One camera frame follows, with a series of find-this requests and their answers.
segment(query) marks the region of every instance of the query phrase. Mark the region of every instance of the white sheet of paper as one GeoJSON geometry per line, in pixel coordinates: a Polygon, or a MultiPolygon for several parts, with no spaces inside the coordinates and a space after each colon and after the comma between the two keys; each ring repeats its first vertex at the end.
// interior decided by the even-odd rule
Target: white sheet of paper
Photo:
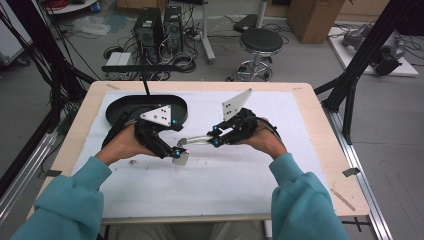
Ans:
{"type": "MultiPolygon", "coordinates": [[[[222,102],[240,92],[152,92],[173,94],[188,105],[188,118],[180,132],[159,135],[171,147],[183,137],[205,135],[222,121],[222,102]]],[[[95,155],[110,129],[105,111],[127,95],[144,92],[106,93],[87,136],[74,171],[95,155]]],[[[314,172],[327,186],[294,96],[287,92],[255,92],[245,108],[267,117],[277,126],[287,149],[305,172],[314,172]]],[[[186,166],[171,158],[136,156],[110,165],[112,175],[100,190],[104,193],[104,218],[196,217],[269,214],[277,183],[269,170],[271,159],[250,146],[186,145],[186,166]]]]}

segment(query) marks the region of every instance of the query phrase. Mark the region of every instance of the black stand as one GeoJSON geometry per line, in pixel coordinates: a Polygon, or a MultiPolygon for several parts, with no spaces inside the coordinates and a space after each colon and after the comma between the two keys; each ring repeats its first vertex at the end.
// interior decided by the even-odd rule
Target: black stand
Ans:
{"type": "Polygon", "coordinates": [[[21,38],[10,20],[0,11],[0,20],[17,38],[28,56],[34,61],[43,79],[50,85],[51,110],[31,136],[25,147],[6,170],[0,180],[0,198],[9,188],[21,168],[46,132],[51,133],[60,121],[62,108],[68,102],[80,103],[86,94],[80,80],[93,83],[95,80],[72,66],[62,54],[50,30],[31,0],[6,0],[11,10],[31,37],[42,57],[21,38]]]}
{"type": "Polygon", "coordinates": [[[23,46],[32,60],[38,64],[38,70],[44,80],[52,88],[52,110],[50,131],[59,123],[60,112],[64,105],[64,95],[67,101],[81,101],[86,91],[79,82],[85,81],[89,84],[95,80],[87,74],[72,66],[63,55],[50,29],[41,18],[31,0],[6,0],[10,9],[21,22],[22,26],[31,37],[34,46],[39,50],[44,59],[37,58],[32,49],[23,46]]]}
{"type": "Polygon", "coordinates": [[[331,112],[338,112],[340,104],[346,98],[342,134],[348,144],[352,144],[350,129],[352,125],[353,103],[356,84],[368,65],[379,54],[379,51],[397,24],[403,20],[416,0],[391,0],[365,41],[356,52],[346,70],[336,79],[316,88],[315,94],[333,89],[330,96],[322,102],[322,107],[331,112]]]}

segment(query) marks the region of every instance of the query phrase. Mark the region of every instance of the round stool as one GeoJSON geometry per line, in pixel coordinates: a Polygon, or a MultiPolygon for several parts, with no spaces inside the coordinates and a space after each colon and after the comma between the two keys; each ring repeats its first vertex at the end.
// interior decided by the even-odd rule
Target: round stool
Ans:
{"type": "Polygon", "coordinates": [[[269,58],[281,51],[283,39],[277,33],[263,28],[252,28],[242,33],[240,46],[254,55],[253,60],[242,62],[237,67],[237,77],[241,81],[254,81],[260,78],[269,82],[272,79],[272,70],[261,58],[269,58]]]}

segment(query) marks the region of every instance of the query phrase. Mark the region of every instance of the forearm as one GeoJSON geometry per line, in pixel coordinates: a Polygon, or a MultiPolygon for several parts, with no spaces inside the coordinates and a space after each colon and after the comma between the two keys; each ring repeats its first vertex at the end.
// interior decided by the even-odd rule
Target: forearm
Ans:
{"type": "Polygon", "coordinates": [[[90,158],[74,176],[56,177],[13,239],[95,239],[103,213],[103,195],[98,188],[110,174],[104,163],[90,158]]]}
{"type": "Polygon", "coordinates": [[[290,153],[276,158],[270,169],[279,185],[272,196],[273,239],[348,239],[313,173],[303,173],[290,153]]]}

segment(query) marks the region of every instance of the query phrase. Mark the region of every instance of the wooden table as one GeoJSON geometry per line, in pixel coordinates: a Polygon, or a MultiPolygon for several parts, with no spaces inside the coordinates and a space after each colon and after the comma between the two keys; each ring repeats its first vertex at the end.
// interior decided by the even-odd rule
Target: wooden table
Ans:
{"type": "MultiPolygon", "coordinates": [[[[312,87],[306,83],[252,83],[252,82],[149,82],[151,91],[255,91],[291,92],[294,95],[306,130],[320,161],[327,184],[331,189],[337,216],[365,216],[369,207],[354,176],[345,177],[342,172],[349,168],[346,157],[321,108],[312,87]]],[[[113,90],[143,91],[142,82],[99,81],[91,85],[88,94],[69,130],[52,166],[54,170],[71,175],[85,138],[98,113],[105,93],[113,90]]],[[[43,188],[51,181],[46,179],[43,188]]]]}

